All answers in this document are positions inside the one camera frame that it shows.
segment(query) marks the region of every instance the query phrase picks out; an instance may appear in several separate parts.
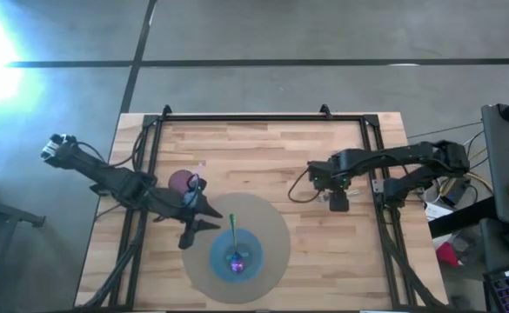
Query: gray circular mat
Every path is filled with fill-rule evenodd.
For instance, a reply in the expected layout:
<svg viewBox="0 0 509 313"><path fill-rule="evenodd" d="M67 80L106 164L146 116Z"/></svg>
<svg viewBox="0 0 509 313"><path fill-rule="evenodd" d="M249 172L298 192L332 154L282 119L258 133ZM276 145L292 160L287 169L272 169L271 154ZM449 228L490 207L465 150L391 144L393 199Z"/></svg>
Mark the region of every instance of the gray circular mat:
<svg viewBox="0 0 509 313"><path fill-rule="evenodd" d="M231 193L209 200L223 218L201 216L221 226L220 230L203 230L196 234L194 244L183 251L186 274L194 286L221 303L248 303L272 290L287 269L291 254L291 238L281 214L259 196ZM237 217L237 227L249 230L264 250L264 264L259 273L243 283L227 283L210 265L210 250L214 239L229 230L229 215Z"/></svg>

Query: concrete floor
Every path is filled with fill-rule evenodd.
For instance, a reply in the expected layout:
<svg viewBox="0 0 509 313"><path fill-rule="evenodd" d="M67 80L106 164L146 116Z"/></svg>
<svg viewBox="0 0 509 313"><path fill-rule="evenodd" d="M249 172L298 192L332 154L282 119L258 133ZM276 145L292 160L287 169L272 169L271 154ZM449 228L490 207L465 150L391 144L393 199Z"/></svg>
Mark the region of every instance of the concrete floor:
<svg viewBox="0 0 509 313"><path fill-rule="evenodd" d="M1 1L0 63L132 60L147 3ZM509 0L160 0L144 53L148 60L335 57L509 57ZM0 276L0 311L71 307L97 197L87 179L51 168L39 153L58 132L107 156L129 72L0 70L0 201L47 216L42 229L17 229ZM414 136L476 122L484 104L509 103L509 65L142 69L130 112L165 104L178 112L315 111L321 103L401 111ZM410 142L464 142L480 129ZM487 163L478 172L488 176Z"/></svg>

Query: wooden tabletop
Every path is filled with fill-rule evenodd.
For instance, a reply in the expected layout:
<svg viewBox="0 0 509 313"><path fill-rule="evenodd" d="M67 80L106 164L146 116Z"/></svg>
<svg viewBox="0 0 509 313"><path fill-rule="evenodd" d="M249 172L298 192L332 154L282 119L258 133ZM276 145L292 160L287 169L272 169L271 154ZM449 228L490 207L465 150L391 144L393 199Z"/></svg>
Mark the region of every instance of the wooden tabletop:
<svg viewBox="0 0 509 313"><path fill-rule="evenodd" d="M378 113L386 148L406 145L400 113ZM141 129L144 114L123 114L111 162L125 159ZM158 185L166 186L176 170L199 170L210 198L250 192L271 202L291 232L291 259L276 288L258 300L225 304L197 291L186 275L177 247L183 226L175 221L147 224L137 282L137 310L379 310L390 309L378 226L368 176L355 177L349 190L351 209L330 212L328 203L291 203L287 191L308 160L326 160L337 150L363 148L357 122L174 122L164 123L157 155ZM150 151L144 158L147 169ZM392 176L403 176L392 169ZM304 177L293 197L308 198L314 189ZM100 201L98 212L115 204ZM426 287L447 303L425 212L416 202L401 210L409 262ZM150 213L150 220L155 216ZM101 286L116 261L124 210L94 224L77 304ZM121 299L126 295L130 266ZM403 289L399 272L397 281Z"/></svg>

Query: wooden table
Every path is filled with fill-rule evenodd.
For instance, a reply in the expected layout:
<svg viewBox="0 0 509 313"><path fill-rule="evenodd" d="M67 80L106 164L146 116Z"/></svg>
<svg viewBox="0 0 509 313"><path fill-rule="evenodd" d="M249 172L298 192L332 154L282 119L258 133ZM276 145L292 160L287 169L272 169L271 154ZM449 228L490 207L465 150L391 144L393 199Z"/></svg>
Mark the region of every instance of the wooden table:
<svg viewBox="0 0 509 313"><path fill-rule="evenodd" d="M379 113L386 148L406 145L401 115ZM120 118L111 162L131 153L144 114ZM197 170L208 181L208 199L228 192L250 192L270 201L291 232L291 259L279 285L257 301L218 303L192 286L177 247L183 226L175 221L148 223L137 282L137 310L359 310L390 309L378 227L368 176L352 180L347 213L328 210L328 203L291 203L287 190L308 160L326 160L337 150L363 148L354 122L175 122L164 123L156 176L166 186L176 170ZM147 169L147 150L144 169ZM392 176L403 176L400 168ZM314 194L305 177L296 198ZM102 199L98 212L114 205ZM91 234L77 304L84 303L104 282L116 261L124 210L102 216ZM402 209L401 224L409 262L423 283L447 303L425 212L416 202ZM121 288L126 295L128 266ZM397 270L402 291L402 279Z"/></svg>

